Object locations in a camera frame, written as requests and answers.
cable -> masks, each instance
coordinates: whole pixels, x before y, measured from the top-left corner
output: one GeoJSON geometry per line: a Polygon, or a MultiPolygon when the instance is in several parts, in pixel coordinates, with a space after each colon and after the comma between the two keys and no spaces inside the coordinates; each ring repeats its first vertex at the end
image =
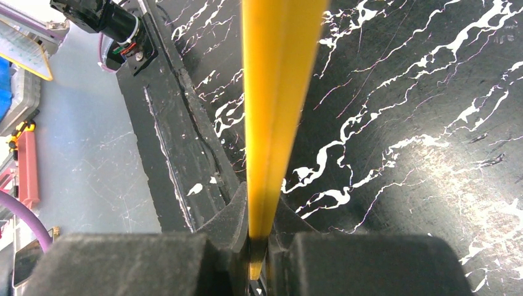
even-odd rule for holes
{"type": "Polygon", "coordinates": [[[136,42],[131,44],[131,46],[129,46],[128,48],[120,51],[120,54],[125,55],[125,54],[129,53],[131,51],[131,49],[133,49],[133,47],[135,47],[135,46],[136,46],[136,42]]]}
{"type": "Polygon", "coordinates": [[[108,66],[106,66],[102,62],[102,43],[103,42],[104,42],[104,35],[102,33],[100,33],[100,38],[98,40],[98,66],[100,66],[100,68],[104,69],[106,72],[115,73],[116,72],[115,70],[110,69],[108,66]]]}
{"type": "Polygon", "coordinates": [[[45,252],[49,249],[52,244],[52,238],[47,233],[47,229],[44,224],[38,219],[35,214],[29,210],[23,203],[19,202],[17,199],[11,195],[0,191],[0,205],[8,208],[15,215],[17,215],[22,221],[29,226],[36,236],[36,239],[42,246],[42,250],[45,252]]]}

black plastic bracket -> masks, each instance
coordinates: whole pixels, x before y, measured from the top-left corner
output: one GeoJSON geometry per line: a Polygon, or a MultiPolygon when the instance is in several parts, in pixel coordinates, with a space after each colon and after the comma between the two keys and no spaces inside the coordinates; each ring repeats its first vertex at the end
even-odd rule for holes
{"type": "Polygon", "coordinates": [[[140,44],[140,50],[127,59],[129,69],[134,76],[136,76],[141,70],[146,68],[152,60],[158,55],[158,50],[151,38],[152,32],[150,29],[152,25],[152,17],[149,14],[144,14],[141,17],[140,26],[138,29],[138,39],[135,41],[140,44]]]}
{"type": "Polygon", "coordinates": [[[320,234],[281,200],[268,289],[254,292],[246,195],[243,183],[195,234],[64,236],[37,264],[25,295],[472,295],[441,239],[320,234]]]}

metal part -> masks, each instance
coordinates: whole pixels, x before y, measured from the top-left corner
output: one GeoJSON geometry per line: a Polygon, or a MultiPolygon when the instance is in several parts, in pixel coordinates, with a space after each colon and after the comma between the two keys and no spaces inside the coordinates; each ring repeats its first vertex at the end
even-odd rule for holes
{"type": "Polygon", "coordinates": [[[141,52],[141,51],[139,51],[139,52],[137,52],[137,53],[134,55],[134,57],[135,57],[136,60],[139,62],[139,61],[141,61],[141,60],[144,58],[144,53],[141,52]]]}
{"type": "Polygon", "coordinates": [[[41,41],[50,55],[56,53],[58,46],[69,32],[68,21],[44,23],[2,2],[0,2],[0,15],[7,19],[9,24],[19,26],[29,32],[30,37],[41,41]]]}

yellow pencil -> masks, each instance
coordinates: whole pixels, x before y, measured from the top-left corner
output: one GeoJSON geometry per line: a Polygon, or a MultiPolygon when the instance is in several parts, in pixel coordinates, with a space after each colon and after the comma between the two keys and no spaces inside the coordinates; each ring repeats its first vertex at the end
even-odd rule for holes
{"type": "Polygon", "coordinates": [[[250,278],[257,279],[328,0],[243,0],[250,278]]]}

black marble surface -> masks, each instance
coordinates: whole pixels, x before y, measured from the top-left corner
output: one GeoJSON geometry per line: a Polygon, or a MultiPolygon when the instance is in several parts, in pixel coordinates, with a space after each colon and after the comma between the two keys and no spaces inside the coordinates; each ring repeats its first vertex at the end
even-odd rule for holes
{"type": "MultiPolygon", "coordinates": [[[[239,1],[156,8],[245,179],[239,1]]],[[[324,232],[439,236],[477,295],[521,295],[523,1],[335,0],[323,23],[287,203],[324,232]]]]}

